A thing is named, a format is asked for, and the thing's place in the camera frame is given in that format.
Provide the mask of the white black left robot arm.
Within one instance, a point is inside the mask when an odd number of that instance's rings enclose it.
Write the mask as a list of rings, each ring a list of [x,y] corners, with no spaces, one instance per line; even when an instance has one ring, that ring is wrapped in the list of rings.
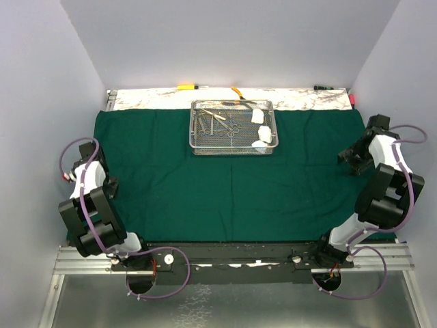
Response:
[[[118,179],[109,173],[104,151],[97,139],[84,137],[68,144],[81,142],[81,158],[72,169],[62,167],[62,151],[59,170],[62,178],[74,184],[71,196],[58,206],[66,225],[70,243],[84,257],[106,255],[117,265],[129,271],[142,271],[155,264],[143,239],[127,232],[112,201],[117,195]]]

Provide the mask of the dark green surgical cloth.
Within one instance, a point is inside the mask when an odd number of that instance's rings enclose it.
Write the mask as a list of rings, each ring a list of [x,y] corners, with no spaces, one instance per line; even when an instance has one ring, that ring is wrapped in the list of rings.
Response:
[[[119,180],[113,205],[147,241],[311,241],[354,211],[372,175],[337,155],[365,125],[356,110],[277,111],[279,145],[266,156],[196,156],[186,109],[134,109],[96,117]]]

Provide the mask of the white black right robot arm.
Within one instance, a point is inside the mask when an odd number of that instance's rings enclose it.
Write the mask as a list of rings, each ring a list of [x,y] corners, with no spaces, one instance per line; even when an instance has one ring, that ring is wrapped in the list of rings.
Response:
[[[355,175],[370,167],[375,172],[360,192],[353,214],[320,237],[313,251],[319,266],[344,263],[355,245],[377,232],[393,233],[407,221],[425,180],[406,165],[401,143],[389,117],[378,114],[369,118],[361,138],[337,155],[338,163],[347,163]]]

